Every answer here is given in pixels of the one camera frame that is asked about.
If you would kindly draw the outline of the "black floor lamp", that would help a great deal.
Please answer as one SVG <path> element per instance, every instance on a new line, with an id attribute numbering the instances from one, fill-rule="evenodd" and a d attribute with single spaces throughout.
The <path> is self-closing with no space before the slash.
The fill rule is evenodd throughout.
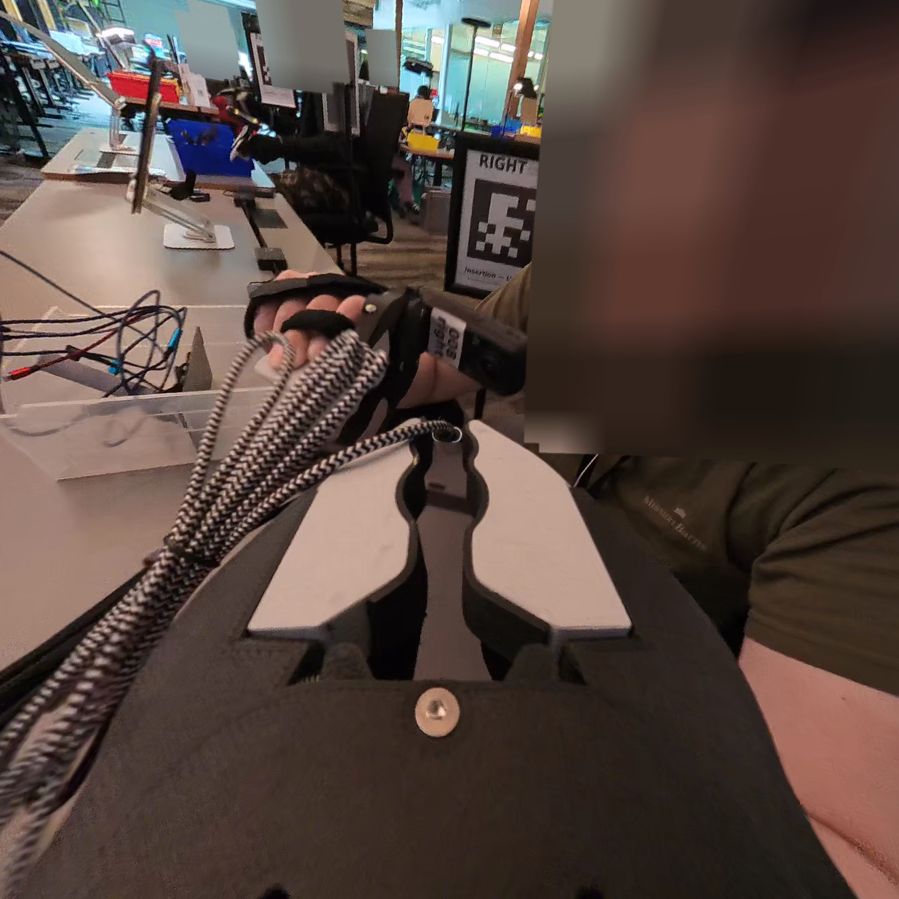
<path id="1" fill-rule="evenodd" d="M 463 99 L 462 119 L 459 125 L 459 132 L 463 133 L 466 129 L 468 103 L 470 96 L 471 79 L 473 75 L 475 51 L 478 48 L 478 32 L 487 29 L 490 26 L 489 21 L 476 16 L 466 16 L 462 18 L 462 23 L 471 29 L 471 44 L 468 54 L 468 66 L 466 72 L 466 85 Z"/>

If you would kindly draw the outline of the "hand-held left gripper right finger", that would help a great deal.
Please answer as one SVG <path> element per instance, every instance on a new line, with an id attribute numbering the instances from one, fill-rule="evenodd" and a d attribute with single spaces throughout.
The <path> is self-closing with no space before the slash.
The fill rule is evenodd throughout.
<path id="1" fill-rule="evenodd" d="M 627 636 L 631 619 L 567 482 L 482 421 L 467 436 L 475 519 L 464 612 L 472 632 L 486 645 Z"/>

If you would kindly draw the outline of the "white tablet stand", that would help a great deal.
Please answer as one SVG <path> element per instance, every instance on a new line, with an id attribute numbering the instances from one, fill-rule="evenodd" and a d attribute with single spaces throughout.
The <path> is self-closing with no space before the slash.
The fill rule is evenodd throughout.
<path id="1" fill-rule="evenodd" d="M 155 126 L 161 107 L 162 61 L 149 52 L 149 84 L 144 106 L 144 123 L 140 134 L 137 168 L 132 174 L 126 200 L 130 213 L 143 212 L 165 219 L 163 247 L 170 250 L 228 251 L 235 248 L 231 231 L 213 223 L 198 212 L 190 211 L 190 198 L 196 192 L 196 173 L 188 170 L 184 178 L 169 189 L 155 185 L 150 175 L 155 146 Z"/>

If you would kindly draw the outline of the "clear plastic bin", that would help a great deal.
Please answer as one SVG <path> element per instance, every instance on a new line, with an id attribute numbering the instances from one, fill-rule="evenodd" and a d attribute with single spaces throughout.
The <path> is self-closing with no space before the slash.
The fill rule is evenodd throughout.
<path id="1" fill-rule="evenodd" d="M 105 397 L 55 376 L 27 377 L 43 354 L 94 361 L 110 374 L 118 362 L 114 324 L 97 333 L 83 317 L 48 308 L 27 336 L 6 343 L 2 359 L 2 446 L 16 450 L 54 480 L 191 465 L 225 376 L 243 347 L 243 309 L 234 305 L 187 306 L 184 324 L 168 312 L 141 323 L 146 340 L 125 331 L 122 361 L 148 396 Z M 195 329 L 203 334 L 212 388 L 182 392 L 182 365 Z"/>

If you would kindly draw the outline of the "grey usb hub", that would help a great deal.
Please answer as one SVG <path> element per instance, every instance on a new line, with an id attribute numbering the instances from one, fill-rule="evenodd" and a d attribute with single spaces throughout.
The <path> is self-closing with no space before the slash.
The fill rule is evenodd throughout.
<path id="1" fill-rule="evenodd" d="M 148 396 L 158 392 L 152 385 L 131 383 L 124 387 L 118 375 L 94 361 L 70 359 L 67 354 L 43 354 L 27 377 L 55 376 L 80 387 L 89 388 L 105 397 Z"/>

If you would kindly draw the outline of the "black swivel office chair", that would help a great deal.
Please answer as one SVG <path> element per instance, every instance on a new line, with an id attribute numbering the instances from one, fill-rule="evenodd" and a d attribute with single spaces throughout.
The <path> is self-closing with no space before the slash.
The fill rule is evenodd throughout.
<path id="1" fill-rule="evenodd" d="M 360 243 L 386 245 L 393 240 L 389 188 L 408 106 L 406 94 L 373 93 L 360 135 L 335 134 L 327 155 L 312 164 L 343 189 L 346 199 L 327 210 L 305 209 L 298 216 L 317 241 L 335 249 L 338 264 L 343 264 L 343 248 L 349 248 L 351 275 L 357 274 Z"/>

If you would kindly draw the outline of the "blue parts bin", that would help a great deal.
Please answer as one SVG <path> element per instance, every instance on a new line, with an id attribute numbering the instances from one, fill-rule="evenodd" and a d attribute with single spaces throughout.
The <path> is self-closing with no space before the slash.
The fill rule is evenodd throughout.
<path id="1" fill-rule="evenodd" d="M 253 162 L 237 156 L 231 158 L 235 135 L 230 127 L 219 123 L 171 118 L 167 131 L 174 143 L 182 168 L 197 175 L 250 178 Z"/>

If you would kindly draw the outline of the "person's left forearm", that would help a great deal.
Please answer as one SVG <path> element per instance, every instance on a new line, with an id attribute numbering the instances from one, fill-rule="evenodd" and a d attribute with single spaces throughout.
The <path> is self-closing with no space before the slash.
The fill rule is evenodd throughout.
<path id="1" fill-rule="evenodd" d="M 746 639 L 739 665 L 819 841 L 861 898 L 898 896 L 898 699 Z"/>

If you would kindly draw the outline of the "framed marker tag sign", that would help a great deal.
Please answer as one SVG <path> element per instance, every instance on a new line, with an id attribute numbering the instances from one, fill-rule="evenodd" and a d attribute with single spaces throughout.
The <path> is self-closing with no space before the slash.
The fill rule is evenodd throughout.
<path id="1" fill-rule="evenodd" d="M 537 143 L 458 135 L 453 161 L 444 289 L 485 298 L 531 262 Z"/>

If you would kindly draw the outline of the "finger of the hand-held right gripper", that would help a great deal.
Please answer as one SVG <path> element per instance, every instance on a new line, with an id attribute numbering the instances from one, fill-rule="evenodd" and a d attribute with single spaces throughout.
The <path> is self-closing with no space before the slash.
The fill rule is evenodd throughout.
<path id="1" fill-rule="evenodd" d="M 407 393 L 408 387 L 385 388 L 379 385 L 373 388 L 343 423 L 335 436 L 335 447 L 339 450 L 348 449 L 397 426 L 403 416 L 399 411 L 399 404 Z"/>

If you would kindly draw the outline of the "dark grey bin divider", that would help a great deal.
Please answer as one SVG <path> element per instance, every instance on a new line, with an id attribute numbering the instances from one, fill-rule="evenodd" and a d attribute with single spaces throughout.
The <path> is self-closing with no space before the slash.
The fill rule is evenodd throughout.
<path id="1" fill-rule="evenodd" d="M 204 392 L 212 388 L 212 372 L 199 327 L 195 329 L 192 343 L 182 365 L 180 379 L 182 392 Z"/>

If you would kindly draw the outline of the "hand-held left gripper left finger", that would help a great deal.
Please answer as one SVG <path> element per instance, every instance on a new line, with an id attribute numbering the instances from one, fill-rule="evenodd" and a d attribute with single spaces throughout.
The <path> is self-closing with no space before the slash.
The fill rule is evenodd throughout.
<path id="1" fill-rule="evenodd" d="M 366 601 L 404 573 L 413 525 L 400 496 L 413 444 L 378 449 L 325 478 L 264 590 L 248 633 L 368 639 Z"/>

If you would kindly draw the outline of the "person's right hand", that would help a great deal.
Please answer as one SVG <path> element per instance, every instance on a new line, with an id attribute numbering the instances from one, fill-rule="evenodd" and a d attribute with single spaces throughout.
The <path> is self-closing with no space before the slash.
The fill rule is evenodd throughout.
<path id="1" fill-rule="evenodd" d="M 332 340 L 320 329 L 320 322 L 309 324 L 313 314 L 333 313 L 358 330 L 373 316 L 366 310 L 369 301 L 387 295 L 387 288 L 358 277 L 286 271 L 254 290 L 244 330 L 249 336 L 276 333 L 283 337 L 293 354 L 291 368 L 302 370 L 317 360 Z M 415 347 L 413 362 L 406 369 L 411 374 L 400 380 L 402 392 L 388 399 L 394 408 L 442 404 L 480 388 L 447 359 L 428 353 L 426 345 Z"/>

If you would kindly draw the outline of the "small red parts bin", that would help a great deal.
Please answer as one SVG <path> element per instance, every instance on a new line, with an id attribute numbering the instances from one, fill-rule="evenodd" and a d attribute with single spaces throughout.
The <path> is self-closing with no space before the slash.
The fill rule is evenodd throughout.
<path id="1" fill-rule="evenodd" d="M 108 73 L 108 80 L 114 92 L 119 96 L 144 102 L 148 96 L 150 75 L 129 72 L 125 70 L 113 70 Z M 159 93 L 164 103 L 179 105 L 181 103 L 181 89 L 178 82 L 171 76 L 161 76 Z"/>

